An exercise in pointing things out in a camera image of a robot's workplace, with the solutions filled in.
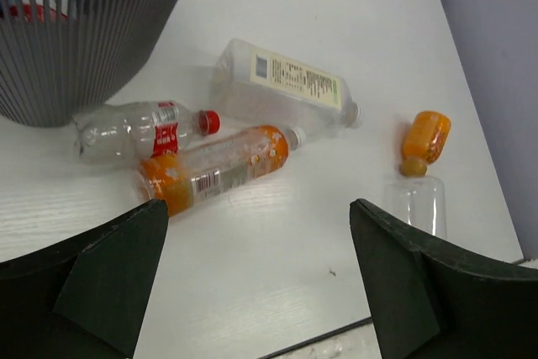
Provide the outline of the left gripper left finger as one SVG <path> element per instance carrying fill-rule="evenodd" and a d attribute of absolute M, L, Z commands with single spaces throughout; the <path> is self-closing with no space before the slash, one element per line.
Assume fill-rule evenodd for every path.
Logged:
<path fill-rule="evenodd" d="M 153 199 L 1 264 L 3 358 L 131 358 L 168 227 Z"/>

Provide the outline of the orange juice bottle white cap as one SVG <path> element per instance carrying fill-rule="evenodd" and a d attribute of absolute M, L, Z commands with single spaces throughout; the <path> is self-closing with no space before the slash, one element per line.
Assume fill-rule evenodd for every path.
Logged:
<path fill-rule="evenodd" d="M 261 125 L 176 154 L 143 161 L 140 196 L 166 202 L 173 217 L 281 169 L 307 136 L 299 127 Z"/>

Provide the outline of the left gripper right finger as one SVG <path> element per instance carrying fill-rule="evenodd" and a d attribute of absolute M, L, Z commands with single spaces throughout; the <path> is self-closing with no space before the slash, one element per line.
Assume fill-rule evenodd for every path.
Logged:
<path fill-rule="evenodd" d="M 375 204 L 351 235 L 384 358 L 535 358 L 537 271 L 463 249 Z"/>

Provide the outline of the clear jar silver lid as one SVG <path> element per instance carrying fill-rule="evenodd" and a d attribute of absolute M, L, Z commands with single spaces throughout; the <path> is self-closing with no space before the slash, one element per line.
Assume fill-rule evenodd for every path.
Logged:
<path fill-rule="evenodd" d="M 392 216 L 419 230 L 445 239 L 444 183 L 436 177 L 408 177 L 387 183 L 382 207 Z"/>

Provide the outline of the small red-label cola bottle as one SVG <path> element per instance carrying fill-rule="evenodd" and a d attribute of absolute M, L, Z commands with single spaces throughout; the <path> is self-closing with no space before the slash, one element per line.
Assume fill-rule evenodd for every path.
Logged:
<path fill-rule="evenodd" d="M 166 100 L 104 104 L 75 115 L 72 124 L 79 161 L 123 165 L 185 150 L 218 133 L 220 117 L 213 110 L 192 111 Z"/>

